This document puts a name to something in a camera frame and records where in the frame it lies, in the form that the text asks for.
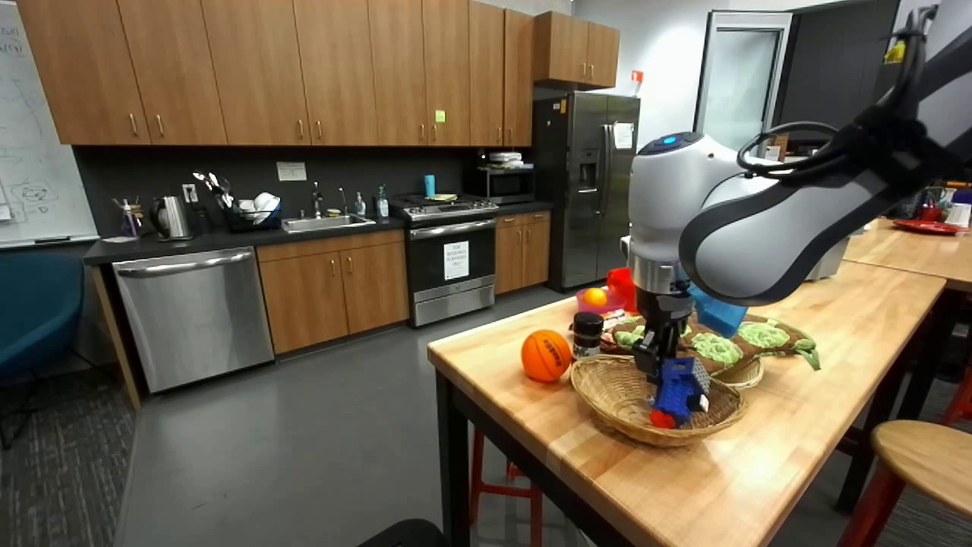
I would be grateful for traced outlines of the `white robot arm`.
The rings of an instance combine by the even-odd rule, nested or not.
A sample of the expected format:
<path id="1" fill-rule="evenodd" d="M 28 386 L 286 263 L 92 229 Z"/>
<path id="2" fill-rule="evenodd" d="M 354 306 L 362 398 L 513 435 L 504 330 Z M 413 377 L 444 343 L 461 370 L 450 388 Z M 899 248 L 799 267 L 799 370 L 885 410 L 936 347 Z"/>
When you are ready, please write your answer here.
<path id="1" fill-rule="evenodd" d="M 732 334 L 745 309 L 790 297 L 853 232 L 932 183 L 970 174 L 970 0 L 908 11 L 896 79 L 824 145 L 762 162 L 706 134 L 656 136 L 630 179 L 630 263 L 647 330 L 636 364 L 679 418 L 699 394 L 677 340 L 690 319 Z"/>

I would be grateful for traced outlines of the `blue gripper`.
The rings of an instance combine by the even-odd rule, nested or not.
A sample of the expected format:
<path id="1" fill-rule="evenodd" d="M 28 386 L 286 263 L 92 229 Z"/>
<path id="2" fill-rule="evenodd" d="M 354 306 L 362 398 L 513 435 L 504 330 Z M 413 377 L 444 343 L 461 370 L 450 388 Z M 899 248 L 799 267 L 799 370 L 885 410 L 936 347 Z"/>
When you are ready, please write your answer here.
<path id="1" fill-rule="evenodd" d="M 656 384 L 662 360 L 677 356 L 677 340 L 686 327 L 690 299 L 679 293 L 639 293 L 639 312 L 644 319 L 644 340 L 636 343 L 636 367 Z M 690 357 L 690 407 L 707 413 L 711 377 L 699 357 Z"/>

